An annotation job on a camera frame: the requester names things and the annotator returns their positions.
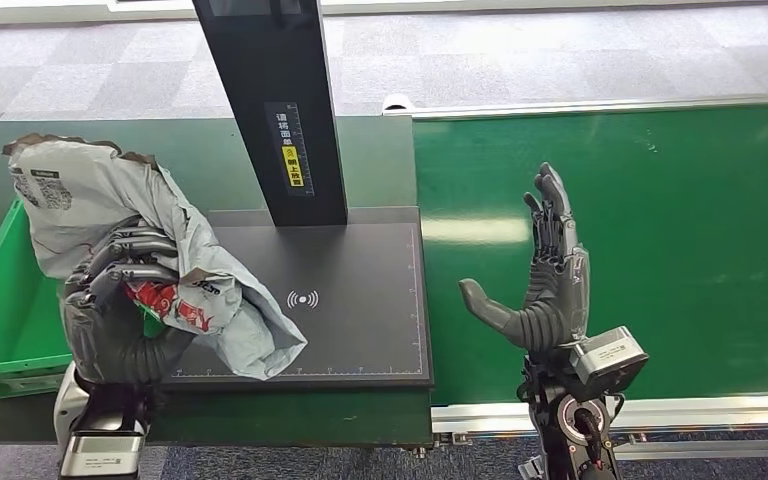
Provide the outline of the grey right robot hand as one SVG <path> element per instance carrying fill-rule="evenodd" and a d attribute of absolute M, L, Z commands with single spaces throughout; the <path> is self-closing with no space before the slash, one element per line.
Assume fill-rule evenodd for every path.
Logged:
<path fill-rule="evenodd" d="M 589 319 L 589 252 L 563 180 L 544 162 L 534 178 L 540 193 L 527 192 L 533 253 L 523 304 L 512 309 L 491 299 L 474 279 L 458 281 L 467 310 L 511 344 L 530 353 L 552 350 L 585 337 Z"/>

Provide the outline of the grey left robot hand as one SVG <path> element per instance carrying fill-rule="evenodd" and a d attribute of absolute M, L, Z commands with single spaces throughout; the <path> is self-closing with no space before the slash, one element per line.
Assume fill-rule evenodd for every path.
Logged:
<path fill-rule="evenodd" d="M 179 362 L 195 335 L 165 326 L 148 335 L 142 307 L 172 310 L 178 272 L 162 258 L 177 247 L 161 229 L 133 216 L 116 224 L 71 270 L 61 318 L 78 376 L 92 384 L 152 385 Z"/>

